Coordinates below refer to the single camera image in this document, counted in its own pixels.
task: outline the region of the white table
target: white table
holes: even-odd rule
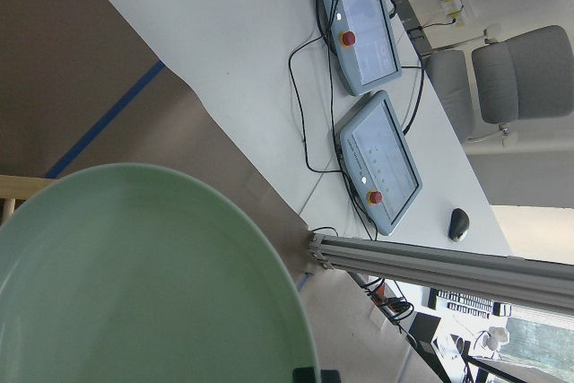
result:
[[[335,226],[366,238],[338,174],[305,168],[300,116],[287,57],[317,35],[314,0],[109,0],[186,81],[205,107],[309,224]],[[396,17],[393,29],[403,65],[416,55]],[[307,120],[309,156],[317,169],[334,167],[329,132],[326,48],[317,43],[294,60]],[[399,118],[413,93],[415,71],[385,86]],[[335,121],[356,103],[335,78]],[[422,178],[422,192],[388,240],[436,248],[507,255],[509,246],[428,81],[407,141]],[[447,238],[450,212],[468,212],[471,230],[455,244]]]

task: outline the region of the keyboard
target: keyboard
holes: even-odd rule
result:
[[[429,308],[449,309],[478,318],[489,318],[491,315],[509,316],[511,310],[510,304],[440,289],[430,289]]]

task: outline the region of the screen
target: screen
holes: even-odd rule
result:
[[[349,30],[355,34],[355,51],[361,85],[396,72],[395,55],[389,43],[383,0],[340,0]]]
[[[377,105],[352,132],[370,177],[383,195],[383,206],[394,221],[418,187],[411,164],[396,135],[390,113]]]

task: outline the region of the cable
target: cable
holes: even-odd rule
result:
[[[358,205],[354,199],[354,196],[352,194],[351,191],[351,179],[349,178],[349,176],[346,174],[346,172],[343,171],[343,166],[341,164],[341,161],[339,160],[338,156],[336,155],[336,138],[335,138],[335,116],[334,116],[334,110],[333,110],[333,105],[334,105],[334,89],[333,89],[333,70],[331,67],[331,52],[332,49],[330,47],[330,33],[329,31],[331,30],[332,26],[333,26],[333,22],[335,20],[335,11],[336,11],[336,7],[338,5],[340,0],[331,0],[331,10],[329,11],[329,15],[327,17],[327,23],[326,23],[326,27],[323,30],[322,26],[321,26],[321,22],[320,22],[320,18],[319,18],[319,13],[318,13],[318,0],[316,0],[315,2],[315,6],[316,6],[316,20],[317,20],[317,26],[319,28],[319,36],[302,44],[300,47],[296,48],[295,50],[293,50],[291,52],[291,54],[289,55],[289,61],[288,61],[288,66],[289,66],[289,74],[291,77],[291,82],[293,83],[293,88],[295,89],[295,95],[297,97],[297,103],[299,105],[299,111],[300,111],[300,115],[301,115],[301,129],[302,129],[302,133],[303,133],[303,150],[305,153],[305,164],[307,166],[307,168],[313,172],[316,173],[320,173],[320,174],[326,174],[326,173],[341,173],[341,175],[343,176],[343,180],[344,180],[344,186],[345,189],[347,191],[347,195],[349,196],[349,198],[351,199],[351,204],[353,209],[355,210],[355,212],[358,214],[359,216],[359,220],[361,221],[361,224],[363,226],[363,228],[365,229],[365,231],[367,232],[367,235],[369,237],[369,239],[373,240],[372,236],[370,235],[369,230],[367,229],[367,226],[365,225],[365,222],[363,221],[363,219],[361,218],[361,214],[360,211],[363,212],[363,214],[365,214],[367,220],[373,224],[374,221],[372,221],[372,219],[370,219],[370,217],[362,210],[361,206]],[[299,88],[297,87],[297,83],[295,81],[295,77],[293,75],[293,71],[292,71],[292,60],[293,57],[295,56],[295,54],[297,54],[298,52],[300,52],[302,49],[304,49],[305,47],[307,47],[308,45],[323,39],[324,42],[327,44],[328,50],[327,50],[327,63],[329,66],[329,82],[330,82],[330,91],[331,91],[331,100],[330,100],[330,111],[331,111],[331,136],[333,139],[333,146],[335,148],[335,157],[337,159],[337,163],[339,165],[339,169],[338,170],[317,170],[313,167],[310,166],[309,163],[309,148],[307,146],[307,130],[305,127],[305,115],[303,112],[303,106],[302,106],[302,102],[301,102],[301,98],[300,98],[300,94],[299,94]],[[378,237],[378,230],[376,230],[375,233],[375,240]]]
[[[337,237],[339,236],[339,232],[337,232],[337,229],[335,229],[331,226],[321,226],[320,228],[312,229],[311,232],[323,231],[325,229],[329,229],[329,230],[333,231]]]
[[[391,4],[393,4],[393,12],[388,15],[388,18],[390,18],[392,20],[393,18],[395,18],[395,15],[396,15],[396,2],[394,0],[390,0],[390,1],[391,1]]]
[[[407,331],[406,329],[403,328],[403,326],[400,323],[396,323],[396,325],[398,326],[398,333],[402,334],[403,332],[406,334],[406,339],[409,341],[409,344],[412,346],[412,348],[414,350],[418,350],[419,348],[419,342],[416,341],[416,339],[414,338],[414,336],[411,335],[411,333],[409,333],[409,331]]]
[[[383,286],[383,284],[385,284],[385,279],[384,279],[384,278],[379,278],[379,279],[378,279],[378,286],[377,286],[375,289],[370,290],[370,289],[368,289],[368,288],[365,288],[365,291],[366,291],[366,293],[367,293],[367,296],[370,297],[370,296],[376,295],[378,289],[380,289],[380,288]]]
[[[416,30],[421,31],[423,29],[428,29],[429,27],[433,27],[433,26],[450,26],[451,24],[454,24],[455,22],[457,22],[457,19],[453,18],[451,22],[434,22],[432,24],[426,24],[424,26],[414,27],[412,29],[407,30],[406,32],[410,35],[411,33],[413,33]]]
[[[484,334],[491,335],[491,333],[488,332],[488,331],[481,331],[481,332],[479,332],[479,333],[478,333],[478,336],[477,336],[476,339],[474,340],[473,350],[476,348],[476,344],[478,343],[478,340],[480,340],[481,337],[482,337]]]
[[[302,49],[304,49],[305,47],[311,45],[314,42],[317,42],[318,40],[322,39],[325,37],[325,35],[331,30],[331,27],[333,25],[333,20],[331,19],[331,15],[333,15],[333,17],[335,16],[333,11],[336,10],[336,6],[339,3],[339,0],[331,0],[331,12],[329,13],[329,22],[327,25],[327,28],[324,31],[321,31],[321,34],[308,41],[305,42],[304,44],[302,44],[300,47],[295,48],[291,54],[289,55],[289,60],[288,60],[288,66],[289,66],[289,75],[291,77],[291,82],[293,83],[293,88],[295,90],[295,95],[297,96],[297,103],[299,104],[299,112],[301,115],[301,129],[302,129],[302,133],[303,133],[303,150],[305,152],[305,164],[307,165],[307,168],[309,170],[311,170],[312,172],[316,172],[317,174],[328,174],[328,173],[338,173],[338,172],[342,172],[341,170],[316,170],[315,168],[311,167],[311,165],[309,164],[309,149],[307,147],[307,131],[306,131],[306,127],[305,127],[305,114],[303,113],[303,105],[301,103],[301,98],[299,95],[299,89],[297,87],[297,83],[295,81],[295,77],[293,75],[293,69],[292,69],[292,60],[293,57],[295,56],[295,54],[297,54],[298,52],[300,52]]]
[[[418,53],[417,53],[417,56],[419,57],[419,62],[421,64],[421,85],[419,86],[419,94],[416,97],[416,103],[414,104],[414,110],[413,110],[413,114],[411,115],[411,120],[408,122],[406,127],[403,129],[403,135],[408,134],[409,131],[411,130],[411,127],[413,126],[414,118],[416,117],[416,113],[419,110],[419,105],[421,104],[422,87],[424,85],[424,65],[422,63],[422,58]]]
[[[414,75],[414,79],[413,79],[413,89],[411,90],[411,97],[409,98],[409,104],[406,107],[406,111],[404,112],[404,118],[403,121],[401,122],[401,129],[404,128],[404,125],[406,125],[406,121],[409,118],[409,112],[411,112],[411,106],[413,105],[413,100],[414,100],[414,89],[416,87],[416,77],[417,74],[419,73],[419,70],[421,69],[420,66],[403,66],[404,69],[415,69],[416,70],[416,74]]]
[[[395,286],[396,286],[396,288],[398,289],[398,292],[401,294],[401,296],[406,299],[406,297],[404,296],[403,291],[401,290],[401,286],[398,285],[398,283],[396,282],[396,280],[393,280],[393,283],[395,284]]]
[[[396,317],[393,318],[393,320],[391,320],[392,322],[394,322],[395,324],[398,325],[398,322],[402,322],[403,320],[405,320],[406,318],[409,318],[413,313],[414,313],[414,305],[411,302],[408,302],[409,308],[406,309],[406,311],[403,311],[403,313],[406,313],[405,315],[401,315],[401,317]]]
[[[372,282],[370,282],[370,283],[363,284],[363,285],[360,286],[360,287],[361,287],[362,289],[365,289],[365,288],[367,288],[367,287],[372,286],[373,284],[377,284],[377,283],[380,282],[381,280],[383,280],[383,278],[379,277],[379,278],[377,278],[376,280],[374,280],[374,281],[372,281]]]

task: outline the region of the black cable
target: black cable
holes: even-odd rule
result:
[[[331,11],[336,10],[336,5],[339,3],[339,0],[331,0]],[[327,28],[325,30],[321,31],[321,34],[304,43],[303,45],[301,45],[298,48],[295,48],[291,54],[289,55],[289,60],[288,60],[288,66],[289,66],[289,75],[291,77],[291,82],[293,83],[293,88],[295,90],[295,95],[297,96],[297,103],[299,104],[299,112],[301,115],[301,129],[302,129],[302,133],[303,133],[303,150],[305,152],[305,164],[307,165],[307,168],[309,170],[311,170],[312,172],[316,172],[317,174],[328,174],[328,173],[338,173],[338,172],[342,172],[341,170],[316,170],[315,168],[311,167],[311,165],[309,164],[309,150],[307,148],[307,131],[306,131],[306,127],[305,127],[305,114],[303,113],[303,105],[301,103],[301,98],[299,95],[299,89],[297,88],[297,83],[295,82],[295,77],[293,75],[293,69],[292,69],[292,60],[293,60],[293,56],[295,56],[295,54],[297,54],[298,52],[300,52],[302,49],[304,49],[305,47],[311,45],[314,42],[317,42],[318,40],[322,39],[325,37],[325,35],[331,30],[331,27],[333,26],[333,21],[331,20],[331,15],[332,13],[329,14],[329,22],[327,24]]]
[[[395,286],[398,289],[398,292],[401,294],[401,296],[406,299],[406,297],[404,296],[403,290],[401,289],[401,286],[398,285],[396,280],[393,280],[393,283],[395,284]]]
[[[416,97],[416,103],[414,104],[413,114],[411,115],[411,119],[409,120],[408,124],[403,129],[403,135],[408,134],[409,130],[411,130],[411,126],[413,125],[414,118],[416,117],[416,113],[419,110],[419,105],[421,104],[422,87],[424,85],[424,65],[422,64],[421,56],[419,54],[417,54],[417,56],[419,57],[419,61],[421,62],[421,66],[420,66],[420,68],[421,68],[421,84],[419,85],[419,94]]]
[[[343,166],[341,164],[341,161],[339,160],[337,154],[336,154],[336,139],[335,139],[335,116],[334,116],[334,112],[333,112],[333,105],[334,105],[334,89],[333,89],[333,71],[332,71],[332,67],[331,67],[331,49],[329,48],[327,50],[327,63],[329,66],[329,82],[330,82],[330,91],[331,91],[331,101],[330,101],[330,109],[331,109],[331,135],[333,138],[333,146],[335,148],[335,157],[337,159],[337,163],[339,165],[339,169],[338,170],[316,170],[315,168],[310,166],[309,163],[309,149],[307,146],[307,130],[305,127],[305,115],[303,112],[303,106],[302,106],[302,102],[301,102],[301,98],[300,98],[300,94],[299,94],[299,89],[297,87],[297,83],[295,82],[295,77],[293,75],[293,71],[292,71],[292,59],[295,56],[295,54],[297,54],[299,51],[301,51],[302,49],[304,49],[305,47],[307,47],[308,45],[323,39],[326,44],[327,47],[329,47],[330,42],[329,42],[329,31],[331,30],[332,26],[333,26],[333,22],[335,20],[335,12],[336,12],[336,7],[338,5],[340,0],[331,0],[331,11],[329,12],[328,18],[327,18],[327,24],[325,29],[323,30],[322,26],[321,26],[321,22],[320,22],[320,18],[319,18],[319,14],[318,14],[318,0],[316,0],[316,20],[317,20],[317,26],[319,28],[319,32],[320,35],[306,43],[304,43],[303,45],[301,45],[300,47],[296,48],[295,50],[293,50],[291,52],[291,54],[289,55],[289,61],[288,61],[288,66],[289,66],[289,74],[291,77],[291,82],[293,83],[293,88],[295,89],[295,95],[297,97],[297,103],[299,105],[299,111],[300,111],[300,115],[301,115],[301,129],[302,129],[302,133],[303,133],[303,150],[305,153],[305,164],[307,166],[307,168],[313,172],[316,173],[320,173],[320,174],[326,174],[326,173],[341,173],[341,175],[343,176],[344,179],[344,186],[345,189],[347,191],[347,195],[350,197],[351,199],[351,204],[353,209],[355,210],[355,212],[359,215],[359,220],[361,221],[361,224],[363,226],[363,228],[365,229],[365,231],[367,232],[367,235],[369,236],[369,238],[371,240],[373,240],[372,236],[369,233],[369,230],[367,229],[367,226],[365,225],[365,222],[363,221],[363,219],[361,218],[361,215],[359,214],[359,211],[361,210],[365,216],[367,217],[367,220],[369,220],[370,222],[372,222],[374,224],[374,221],[372,221],[370,219],[370,217],[362,210],[362,208],[357,205],[357,203],[355,202],[354,198],[353,198],[353,194],[351,191],[351,179],[349,178],[349,176],[346,174],[346,172],[344,172],[343,170]]]
[[[409,318],[414,313],[414,305],[409,301],[407,301],[406,303],[408,304],[409,308],[405,309],[405,311],[402,311],[398,316],[395,316],[392,320],[393,322],[396,323],[401,322],[406,318]]]
[[[388,15],[388,18],[390,18],[392,20],[393,18],[395,18],[395,15],[396,15],[396,2],[394,0],[390,0],[390,1],[391,1],[391,4],[393,4],[393,12]]]
[[[414,350],[418,350],[419,348],[419,342],[416,341],[416,339],[414,338],[414,336],[412,336],[409,331],[407,331],[406,329],[403,328],[403,326],[400,323],[396,323],[396,325],[398,326],[398,332],[399,334],[402,334],[403,332],[406,334],[406,338],[407,340],[409,340],[409,344],[412,346],[412,348]]]
[[[412,29],[407,30],[406,32],[410,35],[414,31],[421,31],[423,29],[428,29],[429,27],[433,27],[433,26],[450,26],[450,25],[454,24],[455,22],[457,22],[457,19],[453,18],[451,22],[434,22],[433,24],[426,24],[424,26],[414,27]]]
[[[337,229],[335,229],[331,226],[321,226],[320,228],[312,229],[311,232],[323,231],[325,229],[329,229],[329,230],[333,231],[337,237],[339,236],[339,232],[337,232]]]
[[[380,289],[383,284],[385,284],[385,279],[384,278],[378,279],[378,286],[375,289],[373,289],[373,290],[368,289],[368,288],[365,289],[367,296],[371,297],[371,296],[377,294],[378,289]]]
[[[476,343],[478,343],[478,340],[480,340],[481,337],[482,337],[484,334],[490,335],[491,333],[488,332],[488,331],[480,331],[480,332],[478,333],[478,336],[477,336],[476,339],[474,340],[473,350],[476,348]]]
[[[381,277],[379,277],[379,278],[377,278],[376,280],[374,280],[374,281],[372,281],[372,282],[370,282],[370,283],[363,284],[363,285],[360,286],[360,287],[361,287],[362,289],[365,289],[365,288],[367,288],[367,287],[372,286],[373,284],[379,283],[381,280],[383,280],[383,279],[382,279]]]

